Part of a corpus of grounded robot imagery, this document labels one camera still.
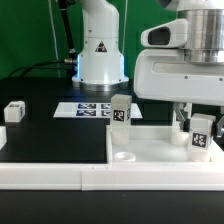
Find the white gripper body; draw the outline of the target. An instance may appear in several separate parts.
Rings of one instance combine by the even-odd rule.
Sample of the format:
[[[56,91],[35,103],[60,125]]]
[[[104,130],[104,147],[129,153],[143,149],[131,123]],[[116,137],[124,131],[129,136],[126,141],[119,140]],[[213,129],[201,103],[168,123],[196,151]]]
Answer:
[[[187,63],[177,49],[146,49],[136,60],[134,91],[143,99],[224,106],[224,66]]]

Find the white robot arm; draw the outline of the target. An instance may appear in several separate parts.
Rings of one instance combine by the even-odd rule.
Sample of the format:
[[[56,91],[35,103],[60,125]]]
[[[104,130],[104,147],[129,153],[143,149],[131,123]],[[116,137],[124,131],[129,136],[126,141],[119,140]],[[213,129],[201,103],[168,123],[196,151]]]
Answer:
[[[138,55],[134,91],[144,99],[172,101],[180,125],[190,121],[183,103],[214,105],[222,118],[212,124],[224,135],[224,0],[155,0],[176,18],[141,34],[145,49]],[[58,0],[66,9],[79,2],[83,10],[84,47],[76,52],[69,40],[69,64],[77,87],[108,91],[125,85],[124,58],[118,49],[119,13],[107,0]]]

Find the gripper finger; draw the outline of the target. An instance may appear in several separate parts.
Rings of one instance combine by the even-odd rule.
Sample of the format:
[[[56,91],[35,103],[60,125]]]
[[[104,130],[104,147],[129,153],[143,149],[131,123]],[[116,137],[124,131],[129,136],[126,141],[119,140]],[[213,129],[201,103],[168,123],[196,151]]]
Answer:
[[[216,122],[216,136],[221,138],[224,134],[224,108],[220,108],[220,114],[217,117]]]
[[[188,131],[191,118],[191,104],[175,102],[174,112],[176,114],[175,120],[179,122],[180,130]]]

